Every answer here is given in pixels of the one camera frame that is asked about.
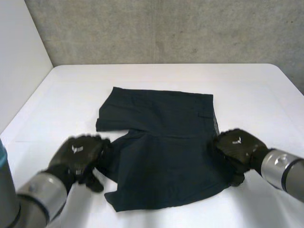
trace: black garment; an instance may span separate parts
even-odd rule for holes
[[[233,169],[207,148],[218,134],[213,95],[115,87],[96,129],[129,129],[102,170],[118,184],[105,194],[116,211],[180,206],[230,186]]]

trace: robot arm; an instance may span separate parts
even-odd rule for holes
[[[304,159],[278,149],[269,149],[251,134],[235,129],[214,140],[217,153],[224,156],[236,173],[254,169],[268,183],[304,202]]]
[[[58,149],[49,167],[15,193],[7,154],[0,143],[0,228],[44,228],[62,210],[74,183],[94,192],[104,187],[93,175],[110,147],[99,136],[69,138]]]

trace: table surface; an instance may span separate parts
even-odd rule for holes
[[[44,169],[70,135],[95,132],[98,109],[112,87],[213,94],[220,131],[242,128],[304,157],[304,97],[270,64],[58,66],[1,134],[16,188]],[[111,140],[126,134],[100,133]],[[105,192],[116,183],[106,179]],[[116,213],[103,194],[75,186],[49,227],[303,227],[304,204],[274,189],[255,171],[245,182],[181,207]]]

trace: black robotic glove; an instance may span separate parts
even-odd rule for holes
[[[240,129],[221,133],[214,139],[213,148],[235,169],[234,186],[241,184],[245,179],[244,173],[252,168],[253,154],[268,150],[262,141]]]
[[[103,185],[93,174],[109,151],[111,143],[100,136],[80,136],[67,139],[58,149],[45,172],[62,180],[69,192],[73,183],[85,184],[94,192],[102,192]]]

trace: white logo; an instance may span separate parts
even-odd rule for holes
[[[82,147],[74,147],[74,145],[72,145],[72,151],[74,152],[74,153],[77,153],[77,152],[81,152],[81,151],[83,151],[84,150],[84,147],[82,146]]]
[[[241,144],[241,143],[242,143],[241,137],[239,137],[237,141],[232,141],[232,144]]]

